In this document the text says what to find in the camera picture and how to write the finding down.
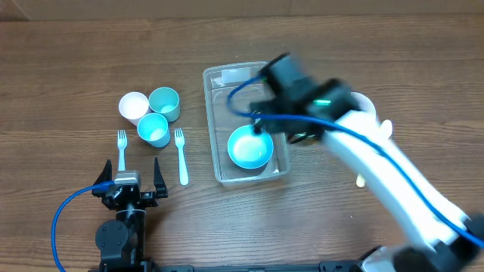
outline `light blue bowl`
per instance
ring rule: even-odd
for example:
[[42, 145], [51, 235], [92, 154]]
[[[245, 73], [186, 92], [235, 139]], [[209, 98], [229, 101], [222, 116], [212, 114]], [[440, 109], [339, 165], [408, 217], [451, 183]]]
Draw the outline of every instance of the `light blue bowl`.
[[257, 135], [254, 133], [253, 125], [244, 125], [230, 135], [227, 150], [236, 165], [245, 169], [256, 169], [263, 167], [270, 160], [274, 152], [274, 143], [268, 133]]

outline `blue cable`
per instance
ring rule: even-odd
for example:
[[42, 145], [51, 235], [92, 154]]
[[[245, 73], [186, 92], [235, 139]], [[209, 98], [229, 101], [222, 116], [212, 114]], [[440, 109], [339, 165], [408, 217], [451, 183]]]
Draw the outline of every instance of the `blue cable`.
[[57, 226], [57, 220], [59, 219], [59, 215], [61, 215], [62, 210], [67, 205], [67, 203], [69, 203], [70, 200], [74, 199], [76, 196], [82, 193], [85, 193], [89, 190], [100, 189], [103, 191], [107, 191], [107, 189], [113, 184], [114, 184], [114, 181], [105, 181], [105, 182], [101, 182], [100, 184], [89, 186], [87, 188], [78, 190], [72, 196], [67, 197], [67, 199], [64, 200], [64, 202], [62, 202], [62, 205], [60, 205], [59, 209], [55, 213], [54, 220], [52, 221], [52, 228], [51, 228], [51, 246], [52, 246], [52, 255], [54, 256], [55, 265], [57, 265], [57, 268], [59, 269], [59, 271], [66, 272], [66, 270], [62, 267], [61, 262], [59, 261], [59, 256], [57, 256], [57, 247], [55, 246], [55, 228]]
[[450, 227], [454, 232], [458, 233], [460, 236], [466, 238], [467, 240], [471, 241], [478, 247], [484, 249], [484, 241], [479, 239], [478, 237], [474, 236], [473, 234], [460, 229], [458, 226], [456, 226], [454, 223], [450, 222], [436, 207], [430, 203], [430, 201], [424, 196], [422, 191], [417, 187], [417, 185], [412, 181], [412, 179], [407, 175], [405, 170], [387, 153], [385, 150], [380, 147], [378, 144], [374, 143], [367, 137], [349, 129], [345, 128], [341, 125], [338, 125], [332, 121], [324, 120], [324, 119], [318, 119], [314, 118], [311, 116], [300, 116], [300, 115], [291, 115], [291, 114], [255, 114], [255, 113], [244, 113], [238, 110], [235, 110], [231, 106], [231, 99], [232, 97], [241, 89], [244, 87], [247, 87], [250, 84], [253, 84], [255, 82], [258, 82], [260, 79], [262, 79], [260, 76], [251, 78], [247, 80], [246, 82], [242, 83], [240, 86], [236, 87], [233, 91], [230, 92], [230, 94], [227, 96], [227, 107], [229, 110], [239, 116], [244, 116], [244, 117], [249, 117], [252, 119], [267, 119], [267, 120], [293, 120], [293, 121], [305, 121], [305, 122], [313, 122], [315, 124], [322, 125], [327, 128], [331, 128], [336, 131], [341, 131], [343, 133], [346, 133], [348, 135], [353, 136], [354, 138], [359, 139], [360, 141], [364, 142], [365, 144], [369, 145], [370, 147], [373, 147], [383, 158], [387, 159], [393, 167], [396, 168], [396, 170], [400, 173], [400, 175], [403, 176], [403, 178], [408, 182], [408, 184], [411, 186], [411, 188], [415, 191], [415, 193], [420, 197], [422, 202], [427, 206], [427, 208], [444, 224], [446, 224], [448, 227]]

